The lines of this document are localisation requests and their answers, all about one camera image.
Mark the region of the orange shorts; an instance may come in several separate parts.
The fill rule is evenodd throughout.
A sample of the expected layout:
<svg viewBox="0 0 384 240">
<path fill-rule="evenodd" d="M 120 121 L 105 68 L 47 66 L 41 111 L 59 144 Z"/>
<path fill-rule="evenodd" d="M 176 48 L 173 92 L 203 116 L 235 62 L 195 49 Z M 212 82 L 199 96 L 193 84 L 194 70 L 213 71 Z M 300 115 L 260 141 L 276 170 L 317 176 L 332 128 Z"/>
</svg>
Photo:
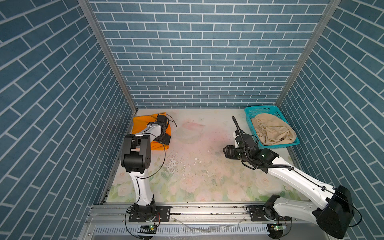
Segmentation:
<svg viewBox="0 0 384 240">
<path fill-rule="evenodd" d="M 166 113 L 159 113 L 161 116 L 161 120 L 166 120 L 166 131 L 165 133 L 169 134 L 171 136 L 171 125 L 170 125 L 170 118 L 166 115 Z M 137 134 L 141 131 L 143 131 L 149 123 L 154 123 L 154 122 L 159 122 L 158 120 L 158 115 L 159 114 L 153 114 L 153 115 L 147 115 L 147 116 L 139 116 L 139 117 L 134 117 L 133 118 L 133 129 L 132 129 L 132 134 Z"/>
</svg>

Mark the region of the beige shorts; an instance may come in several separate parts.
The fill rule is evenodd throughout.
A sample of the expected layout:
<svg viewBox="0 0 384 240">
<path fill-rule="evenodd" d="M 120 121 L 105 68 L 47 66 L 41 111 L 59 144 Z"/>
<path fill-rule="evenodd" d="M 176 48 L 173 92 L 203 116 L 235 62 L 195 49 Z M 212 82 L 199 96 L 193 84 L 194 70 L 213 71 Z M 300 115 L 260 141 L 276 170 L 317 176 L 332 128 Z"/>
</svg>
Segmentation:
<svg viewBox="0 0 384 240">
<path fill-rule="evenodd" d="M 275 115 L 262 113 L 256 115 L 251 121 L 264 146 L 292 144 L 297 139 L 293 128 Z"/>
</svg>

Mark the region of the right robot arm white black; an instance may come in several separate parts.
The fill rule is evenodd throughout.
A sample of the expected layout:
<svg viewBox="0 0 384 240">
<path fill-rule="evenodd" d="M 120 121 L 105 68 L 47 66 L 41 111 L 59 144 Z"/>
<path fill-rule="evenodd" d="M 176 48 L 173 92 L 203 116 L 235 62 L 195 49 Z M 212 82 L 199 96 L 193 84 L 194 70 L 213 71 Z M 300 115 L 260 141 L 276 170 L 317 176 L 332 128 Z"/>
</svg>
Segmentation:
<svg viewBox="0 0 384 240">
<path fill-rule="evenodd" d="M 349 189 L 333 187 L 295 168 L 277 153 L 251 148 L 237 141 L 227 145 L 223 152 L 230 160 L 240 160 L 251 170 L 261 170 L 274 176 L 308 198 L 308 201 L 288 200 L 272 195 L 264 204 L 263 212 L 270 221 L 291 217 L 318 225 L 325 233 L 336 238 L 345 237 L 354 217 L 354 205 Z"/>
</svg>

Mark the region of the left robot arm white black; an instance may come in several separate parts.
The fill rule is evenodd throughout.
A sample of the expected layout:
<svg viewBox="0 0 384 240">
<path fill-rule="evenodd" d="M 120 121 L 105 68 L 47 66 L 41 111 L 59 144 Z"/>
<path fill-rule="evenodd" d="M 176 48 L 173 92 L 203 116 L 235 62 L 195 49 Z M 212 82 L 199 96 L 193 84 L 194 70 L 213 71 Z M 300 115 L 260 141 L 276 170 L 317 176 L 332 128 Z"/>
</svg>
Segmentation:
<svg viewBox="0 0 384 240">
<path fill-rule="evenodd" d="M 155 197 L 151 191 L 148 168 L 152 159 L 152 143 L 166 150 L 171 140 L 170 119 L 166 113 L 133 118 L 133 129 L 123 141 L 121 166 L 129 173 L 136 193 L 133 211 L 154 215 Z"/>
</svg>

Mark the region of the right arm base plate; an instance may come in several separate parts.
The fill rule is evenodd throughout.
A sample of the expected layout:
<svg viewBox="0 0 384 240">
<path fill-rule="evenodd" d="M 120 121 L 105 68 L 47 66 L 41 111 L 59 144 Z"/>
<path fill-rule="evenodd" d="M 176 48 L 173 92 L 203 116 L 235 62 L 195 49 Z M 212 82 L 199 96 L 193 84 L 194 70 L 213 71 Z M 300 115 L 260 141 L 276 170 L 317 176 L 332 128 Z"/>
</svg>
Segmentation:
<svg viewBox="0 0 384 240">
<path fill-rule="evenodd" d="M 272 208 L 267 208 L 263 205 L 248 205 L 245 207 L 246 212 L 250 215 L 252 222 L 261 221 L 290 221 L 291 217 L 282 217 L 277 214 Z"/>
</svg>

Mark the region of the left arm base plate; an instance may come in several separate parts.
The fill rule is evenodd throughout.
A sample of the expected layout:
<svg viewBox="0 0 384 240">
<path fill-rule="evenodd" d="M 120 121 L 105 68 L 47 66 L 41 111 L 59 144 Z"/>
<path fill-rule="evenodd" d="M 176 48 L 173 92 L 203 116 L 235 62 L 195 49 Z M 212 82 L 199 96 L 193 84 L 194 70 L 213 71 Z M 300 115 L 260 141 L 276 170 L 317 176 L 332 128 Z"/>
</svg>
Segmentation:
<svg viewBox="0 0 384 240">
<path fill-rule="evenodd" d="M 139 206 L 134 205 L 127 214 L 129 215 L 130 223 L 144 223 L 160 221 L 169 222 L 171 207 L 170 206 Z"/>
</svg>

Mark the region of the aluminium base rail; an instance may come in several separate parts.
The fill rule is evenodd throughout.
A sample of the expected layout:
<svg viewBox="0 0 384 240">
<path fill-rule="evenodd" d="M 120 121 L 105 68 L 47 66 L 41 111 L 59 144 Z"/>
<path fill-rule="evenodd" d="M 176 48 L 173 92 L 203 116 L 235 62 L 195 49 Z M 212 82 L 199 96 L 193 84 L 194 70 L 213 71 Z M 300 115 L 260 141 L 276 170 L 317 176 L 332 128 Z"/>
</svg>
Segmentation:
<svg viewBox="0 0 384 240">
<path fill-rule="evenodd" d="M 94 205 L 80 233 L 81 240 L 330 240 L 331 236 L 323 232 L 317 225 L 296 218 L 279 222 L 252 222 L 246 212 L 245 203 L 214 204 L 160 204 L 170 206 L 169 222 L 130 223 L 127 210 L 129 204 Z M 161 225 L 233 225 L 233 224 L 266 224 L 268 235 L 198 235 L 149 237 L 131 236 L 94 236 L 98 226 L 139 226 L 148 231 L 155 231 Z"/>
</svg>

